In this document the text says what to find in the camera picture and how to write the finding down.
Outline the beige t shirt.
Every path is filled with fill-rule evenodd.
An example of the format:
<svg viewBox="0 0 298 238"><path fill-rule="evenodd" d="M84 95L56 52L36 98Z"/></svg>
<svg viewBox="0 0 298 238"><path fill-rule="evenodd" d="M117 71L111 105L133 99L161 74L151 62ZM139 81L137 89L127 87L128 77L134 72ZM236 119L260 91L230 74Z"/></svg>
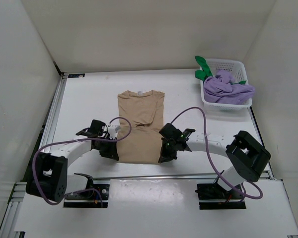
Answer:
<svg viewBox="0 0 298 238"><path fill-rule="evenodd" d="M158 164L162 139L159 131L164 126L164 96L160 91L131 92L118 95L120 131L117 142L120 163Z"/></svg>

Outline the purple t shirt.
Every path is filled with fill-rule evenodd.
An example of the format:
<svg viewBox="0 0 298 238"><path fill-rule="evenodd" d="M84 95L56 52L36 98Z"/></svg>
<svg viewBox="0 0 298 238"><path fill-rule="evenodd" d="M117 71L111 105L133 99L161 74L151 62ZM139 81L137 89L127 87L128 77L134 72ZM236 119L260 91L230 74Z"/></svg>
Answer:
<svg viewBox="0 0 298 238"><path fill-rule="evenodd" d="M218 70L203 82L204 98L209 103L242 105L255 95L255 87L235 82L234 76Z"/></svg>

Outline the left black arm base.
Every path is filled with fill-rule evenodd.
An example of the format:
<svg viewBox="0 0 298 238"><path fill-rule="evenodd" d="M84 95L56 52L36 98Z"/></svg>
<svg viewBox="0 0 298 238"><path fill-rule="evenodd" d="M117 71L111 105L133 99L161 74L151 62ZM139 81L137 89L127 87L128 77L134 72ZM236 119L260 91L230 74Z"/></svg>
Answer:
<svg viewBox="0 0 298 238"><path fill-rule="evenodd" d="M84 193L73 194L67 196L63 201L64 208L108 208L110 182L95 180L91 187L98 192L92 190Z"/></svg>

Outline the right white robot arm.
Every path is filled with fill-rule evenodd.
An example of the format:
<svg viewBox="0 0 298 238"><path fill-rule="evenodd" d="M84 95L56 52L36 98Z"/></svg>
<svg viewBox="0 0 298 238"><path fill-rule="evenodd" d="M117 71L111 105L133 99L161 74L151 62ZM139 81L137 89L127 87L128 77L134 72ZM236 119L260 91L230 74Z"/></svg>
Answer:
<svg viewBox="0 0 298 238"><path fill-rule="evenodd" d="M160 131L162 148L159 162L177 159L178 151L206 152L228 158L232 166L221 173L215 186L224 190L232 190L245 181L257 182L266 168L271 154L251 134L241 130L234 136L231 144L225 146L223 138L207 135L194 129L181 131L167 123Z"/></svg>

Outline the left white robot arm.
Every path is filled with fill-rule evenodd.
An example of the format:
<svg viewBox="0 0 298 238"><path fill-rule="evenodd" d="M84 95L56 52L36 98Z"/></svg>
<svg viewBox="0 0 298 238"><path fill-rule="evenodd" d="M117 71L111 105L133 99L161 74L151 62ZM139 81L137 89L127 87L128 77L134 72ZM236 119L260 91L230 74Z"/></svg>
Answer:
<svg viewBox="0 0 298 238"><path fill-rule="evenodd" d="M101 206L108 190L97 188L90 175L68 175L68 167L91 150L117 160L116 140L119 130L118 125L106 125L94 119L90 127L76 133L72 143L60 144L58 149L49 153L39 151L32 161L26 193L46 197L50 203L59 204L63 199L93 200Z"/></svg>

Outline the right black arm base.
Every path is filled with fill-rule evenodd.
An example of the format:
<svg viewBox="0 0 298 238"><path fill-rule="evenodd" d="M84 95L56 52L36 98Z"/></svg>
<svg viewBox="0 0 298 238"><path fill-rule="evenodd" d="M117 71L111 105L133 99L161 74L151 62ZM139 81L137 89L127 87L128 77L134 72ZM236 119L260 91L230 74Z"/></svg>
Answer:
<svg viewBox="0 0 298 238"><path fill-rule="evenodd" d="M195 192L200 210L246 209L244 196L233 189L226 191L213 183L199 183Z"/></svg>

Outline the blue label sticker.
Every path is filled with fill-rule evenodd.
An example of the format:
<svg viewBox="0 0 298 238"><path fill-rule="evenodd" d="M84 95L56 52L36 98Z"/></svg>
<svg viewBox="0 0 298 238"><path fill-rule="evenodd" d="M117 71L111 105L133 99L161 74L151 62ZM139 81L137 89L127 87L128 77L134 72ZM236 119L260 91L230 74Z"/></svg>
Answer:
<svg viewBox="0 0 298 238"><path fill-rule="evenodd" d="M79 74L69 74L68 78L83 78L85 77L84 73L79 73Z"/></svg>

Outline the green t shirt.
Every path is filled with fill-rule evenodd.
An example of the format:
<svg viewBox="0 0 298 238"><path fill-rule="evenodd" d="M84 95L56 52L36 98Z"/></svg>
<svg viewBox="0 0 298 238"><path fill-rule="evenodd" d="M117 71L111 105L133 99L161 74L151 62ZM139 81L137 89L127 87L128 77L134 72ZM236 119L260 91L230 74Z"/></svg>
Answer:
<svg viewBox="0 0 298 238"><path fill-rule="evenodd" d="M209 77L213 77L213 74L206 62L201 56L195 56L195 60L199 65L200 69L195 71L195 77L201 81L205 81Z"/></svg>

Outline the white plastic basket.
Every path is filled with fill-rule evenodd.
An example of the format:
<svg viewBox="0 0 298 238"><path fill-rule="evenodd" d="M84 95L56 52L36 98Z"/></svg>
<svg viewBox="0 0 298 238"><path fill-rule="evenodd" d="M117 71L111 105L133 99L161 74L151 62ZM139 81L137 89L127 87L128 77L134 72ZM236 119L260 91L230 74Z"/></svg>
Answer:
<svg viewBox="0 0 298 238"><path fill-rule="evenodd" d="M206 59L206 63L213 75L215 75L218 70L225 70L230 72L230 74L234 76L236 83L244 81L246 85L249 84L244 64L240 61L230 59ZM204 107L206 108L216 109L220 111L238 111L244 108L250 108L252 106L251 98L241 105L207 102L205 99L203 84L204 83L200 80L201 98Z"/></svg>

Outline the front aluminium table rail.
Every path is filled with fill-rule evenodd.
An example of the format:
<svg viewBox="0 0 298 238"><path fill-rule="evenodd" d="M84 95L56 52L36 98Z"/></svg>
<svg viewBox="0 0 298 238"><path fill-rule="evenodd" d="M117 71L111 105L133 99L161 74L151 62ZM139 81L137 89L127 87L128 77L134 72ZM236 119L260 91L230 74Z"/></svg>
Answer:
<svg viewBox="0 0 298 238"><path fill-rule="evenodd" d="M165 175L165 176L126 176L126 177L99 177L93 180L110 179L216 179L217 174L186 174L186 175Z"/></svg>

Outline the aluminium frame rail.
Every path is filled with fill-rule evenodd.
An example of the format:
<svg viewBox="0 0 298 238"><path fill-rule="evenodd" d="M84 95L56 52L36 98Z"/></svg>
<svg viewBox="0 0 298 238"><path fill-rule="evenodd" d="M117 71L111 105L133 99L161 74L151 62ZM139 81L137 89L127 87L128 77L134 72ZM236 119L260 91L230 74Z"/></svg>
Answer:
<svg viewBox="0 0 298 238"><path fill-rule="evenodd" d="M58 84L54 91L53 98L50 101L48 112L31 156L34 156L36 150L41 146L51 143L53 140L67 76L67 73L60 74ZM26 179L29 174L30 166L27 166L22 180L16 181L10 191L6 211L0 225L0 238L23 238L25 236L25 231L16 231L15 226L25 197Z"/></svg>

